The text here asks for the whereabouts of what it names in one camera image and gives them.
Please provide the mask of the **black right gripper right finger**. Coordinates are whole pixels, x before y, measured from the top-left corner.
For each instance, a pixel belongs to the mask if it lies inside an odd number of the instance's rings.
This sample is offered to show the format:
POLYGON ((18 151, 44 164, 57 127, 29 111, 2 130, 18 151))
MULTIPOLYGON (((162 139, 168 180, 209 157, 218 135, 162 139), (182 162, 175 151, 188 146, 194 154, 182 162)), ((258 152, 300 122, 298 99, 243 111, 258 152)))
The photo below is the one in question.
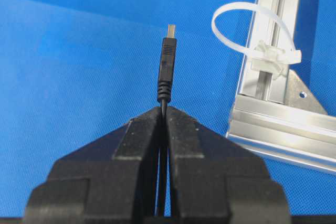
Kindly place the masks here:
POLYGON ((166 111, 179 223, 291 223, 264 160, 174 107, 166 111))

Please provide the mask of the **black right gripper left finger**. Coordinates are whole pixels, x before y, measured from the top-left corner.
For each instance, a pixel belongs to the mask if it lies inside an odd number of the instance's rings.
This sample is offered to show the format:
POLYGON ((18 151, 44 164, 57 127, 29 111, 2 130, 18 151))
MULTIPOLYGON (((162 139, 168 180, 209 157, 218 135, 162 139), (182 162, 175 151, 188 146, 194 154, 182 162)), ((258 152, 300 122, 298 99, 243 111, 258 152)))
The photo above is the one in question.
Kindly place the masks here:
POLYGON ((155 213, 158 107, 54 162, 24 223, 142 223, 155 213))

